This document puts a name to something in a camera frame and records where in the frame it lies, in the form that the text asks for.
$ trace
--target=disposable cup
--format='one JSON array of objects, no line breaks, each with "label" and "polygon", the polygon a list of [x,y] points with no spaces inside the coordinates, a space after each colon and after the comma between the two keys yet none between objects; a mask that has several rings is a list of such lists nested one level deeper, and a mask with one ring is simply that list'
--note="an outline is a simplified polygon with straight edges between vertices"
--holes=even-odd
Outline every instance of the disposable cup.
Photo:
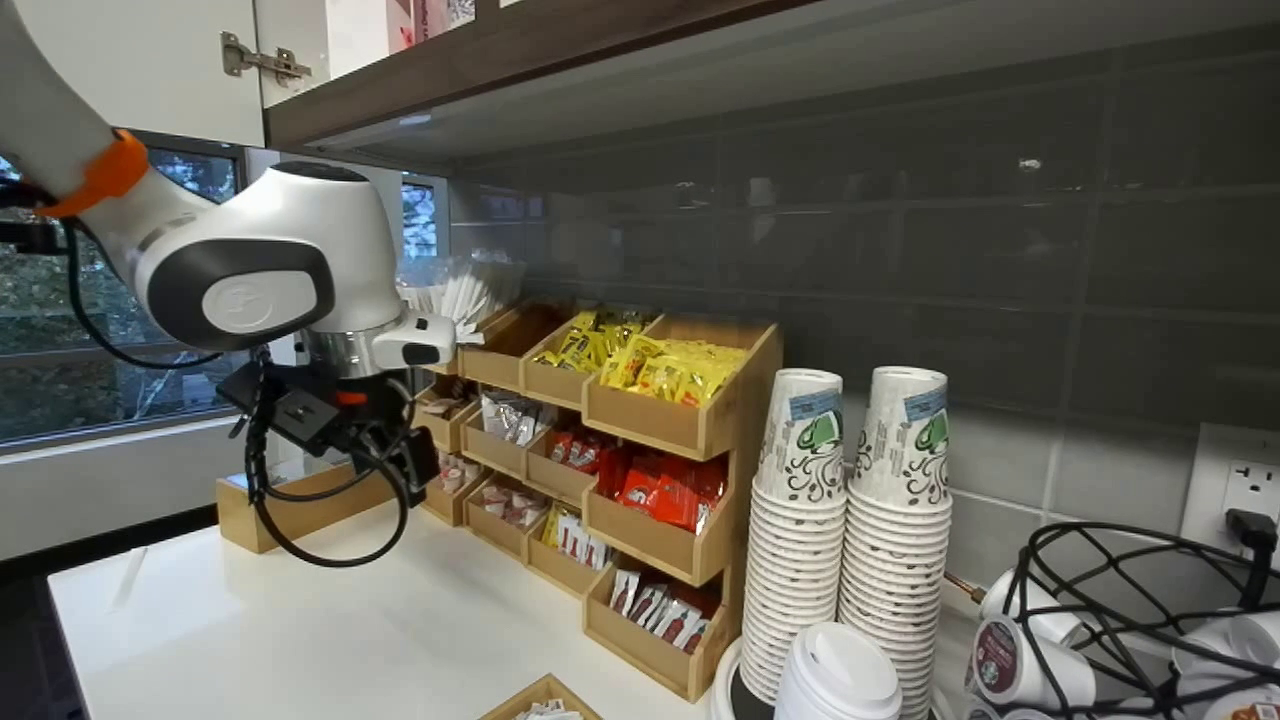
[{"label": "disposable cup", "polygon": [[752,500],[756,500],[760,508],[820,512],[820,516],[828,516],[828,512],[832,512],[832,516],[844,516],[844,508],[848,508],[848,492],[812,504],[812,500],[792,500],[792,496],[768,492],[768,488],[760,488],[760,484],[752,488]]},{"label": "disposable cup", "polygon": [[932,520],[900,520],[900,516],[864,516],[848,512],[844,532],[856,536],[896,536],[896,540],[920,540],[920,536],[952,536],[952,516],[932,516]]},{"label": "disposable cup", "polygon": [[752,516],[752,528],[764,528],[772,536],[796,536],[796,540],[828,540],[828,536],[844,536],[844,524],[824,524],[824,520],[780,520],[780,516]]},{"label": "disposable cup", "polygon": [[932,368],[876,368],[856,480],[900,504],[948,500],[948,376]]},{"label": "disposable cup", "polygon": [[864,484],[848,484],[848,508],[872,508],[880,516],[948,516],[952,512],[952,496],[944,496],[940,504],[908,504],[908,500],[884,500],[876,492],[868,492]]},{"label": "disposable cup", "polygon": [[880,580],[940,580],[948,572],[948,556],[932,560],[896,560],[884,552],[844,548],[844,576],[880,576]]},{"label": "disposable cup", "polygon": [[924,616],[924,612],[936,612],[940,600],[928,596],[928,592],[916,592],[916,596],[876,596],[872,588],[840,588],[840,608],[852,608],[852,612],[880,612],[880,616]]},{"label": "disposable cup", "polygon": [[804,628],[788,652],[780,680],[780,720],[896,720],[900,688],[892,660],[856,628]]},{"label": "disposable cup", "polygon": [[952,520],[952,508],[948,504],[932,504],[932,508],[908,508],[908,504],[868,504],[864,496],[848,496],[844,512],[852,520],[872,520],[872,524],[904,524],[904,528],[932,528],[932,524],[944,524]]},{"label": "disposable cup", "polygon": [[840,620],[884,644],[932,644],[932,632],[940,628],[936,616],[844,612]]},{"label": "disposable cup", "polygon": [[816,572],[804,576],[792,568],[776,568],[776,572],[748,572],[748,588],[768,596],[812,596],[812,592],[840,592],[840,576],[816,576]]},{"label": "disposable cup", "polygon": [[884,556],[896,564],[920,564],[920,560],[940,560],[948,556],[948,536],[936,536],[932,544],[900,544],[888,536],[844,536],[844,552],[864,552],[864,556]]}]

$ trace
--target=white cup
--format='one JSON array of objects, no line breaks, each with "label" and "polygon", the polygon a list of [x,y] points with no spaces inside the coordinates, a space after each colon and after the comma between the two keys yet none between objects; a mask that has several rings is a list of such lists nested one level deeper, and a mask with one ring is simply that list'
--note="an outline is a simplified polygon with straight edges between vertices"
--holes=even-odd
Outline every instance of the white cup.
[{"label": "white cup", "polygon": [[[1096,672],[1092,664],[1052,640],[1036,640],[1044,664],[1052,668],[1056,684],[1064,688],[1068,704],[1092,704],[1096,700]],[[972,684],[988,704],[1044,704],[1060,708],[1060,696],[1048,680],[1048,672],[1036,660],[1032,640],[1020,624],[992,616],[976,628],[972,652],[968,652]]]},{"label": "white cup", "polygon": [[756,488],[824,504],[844,496],[844,376],[780,368],[764,416]]},{"label": "white cup", "polygon": [[876,368],[856,488],[892,504],[948,504],[948,376]]},{"label": "white cup", "polygon": [[896,720],[892,660],[856,628],[804,628],[780,676],[780,720]]}]

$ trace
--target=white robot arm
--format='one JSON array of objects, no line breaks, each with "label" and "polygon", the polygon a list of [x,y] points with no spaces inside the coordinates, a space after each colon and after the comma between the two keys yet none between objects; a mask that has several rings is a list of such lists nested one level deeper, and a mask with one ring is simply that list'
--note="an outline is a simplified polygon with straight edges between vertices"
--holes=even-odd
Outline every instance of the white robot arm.
[{"label": "white robot arm", "polygon": [[[0,0],[0,152],[56,200],[48,220],[96,236],[168,336],[256,356],[220,392],[248,416],[248,500],[276,544],[328,568],[384,556],[436,464],[408,428],[404,376],[452,360],[452,324],[400,300],[376,188],[344,168],[280,164],[220,208],[188,196],[56,76],[12,0]],[[320,496],[288,496],[268,480],[268,432],[316,456],[340,448],[360,476],[388,480],[400,500],[392,540],[360,560],[296,548],[268,496]]]},{"label": "white robot arm", "polygon": [[[88,168],[124,140],[56,76],[0,0],[0,152],[44,192],[80,200]],[[436,368],[452,324],[396,292],[392,228],[376,188],[344,168],[280,164],[212,208],[144,168],[76,216],[148,316],[192,348],[304,340],[312,364],[360,380]]]}]

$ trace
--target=wooden tray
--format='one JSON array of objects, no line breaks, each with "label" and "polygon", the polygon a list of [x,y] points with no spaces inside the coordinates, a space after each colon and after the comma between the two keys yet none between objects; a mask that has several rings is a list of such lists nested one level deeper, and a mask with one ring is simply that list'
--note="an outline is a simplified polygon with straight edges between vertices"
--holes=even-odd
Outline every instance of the wooden tray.
[{"label": "wooden tray", "polygon": [[712,680],[716,680],[716,664],[732,640],[732,620],[720,608],[704,632],[704,640],[692,652],[672,648],[668,640],[644,632],[640,624],[632,624],[628,616],[616,616],[608,608],[608,592],[612,592],[612,572],[608,568],[596,588],[588,592],[588,636],[596,644],[604,644],[612,656],[628,660],[632,668],[640,668],[644,676],[652,676],[656,684],[664,684],[668,692],[684,696],[684,700],[700,700]]},{"label": "wooden tray", "polygon": [[724,564],[740,552],[736,540],[736,492],[728,492],[704,532],[684,532],[664,520],[652,520],[640,508],[616,504],[600,492],[588,492],[588,532],[600,536],[608,548],[636,556],[648,568],[660,568],[692,588],[704,588],[724,572]]},{"label": "wooden tray", "polygon": [[584,424],[620,440],[636,440],[672,456],[688,460],[712,460],[736,448],[740,432],[764,432],[764,416],[756,412],[772,372],[780,364],[780,332],[772,324],[696,324],[696,320],[656,320],[648,328],[656,340],[708,340],[724,348],[744,348],[744,368],[728,380],[728,388],[704,404],[684,408],[620,388],[604,388],[596,376],[584,392]]},{"label": "wooden tray", "polygon": [[452,372],[472,384],[520,392],[520,360],[564,320],[568,312],[560,308],[504,308],[484,324],[484,348],[452,352]]},{"label": "wooden tray", "polygon": [[520,360],[520,396],[532,396],[540,404],[556,408],[584,408],[592,372],[552,368],[540,356],[556,348],[572,332],[572,320],[564,320],[552,336],[544,336],[524,360]]}]

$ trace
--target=cord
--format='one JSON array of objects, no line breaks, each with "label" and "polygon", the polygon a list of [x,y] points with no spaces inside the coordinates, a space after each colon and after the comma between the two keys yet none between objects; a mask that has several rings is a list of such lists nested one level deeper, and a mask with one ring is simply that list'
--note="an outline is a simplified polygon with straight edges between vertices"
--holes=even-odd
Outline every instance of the cord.
[{"label": "cord", "polygon": [[244,436],[248,500],[252,500],[252,508],[256,508],[256,520],[268,528],[268,536],[272,536],[288,556],[308,560],[308,564],[316,564],[316,568],[360,568],[360,564],[372,564],[372,560],[388,556],[388,552],[400,544],[400,536],[404,536],[404,528],[408,528],[408,508],[412,508],[412,500],[408,500],[408,480],[404,480],[404,472],[400,472],[384,452],[372,448],[368,436],[360,440],[364,452],[360,452],[360,448],[352,452],[352,460],[368,464],[368,472],[356,472],[356,484],[368,480],[372,472],[380,472],[384,484],[392,484],[392,492],[396,492],[396,528],[392,528],[392,536],[388,536],[380,548],[372,548],[372,552],[364,552],[364,556],[352,556],[352,560],[316,556],[316,552],[300,548],[296,540],[288,540],[288,536],[280,532],[280,524],[276,524],[272,508],[268,508],[272,476],[268,476],[268,456],[264,456],[264,448],[268,448],[268,424],[264,424],[264,412],[252,412],[252,416],[248,416],[248,436]]},{"label": "cord", "polygon": [[1264,512],[1232,508],[1228,512],[1228,528],[1244,548],[1252,548],[1248,580],[1244,580],[1244,592],[1240,592],[1240,612],[1260,612],[1264,596],[1268,596],[1268,580],[1272,580],[1276,520],[1264,516]]}]

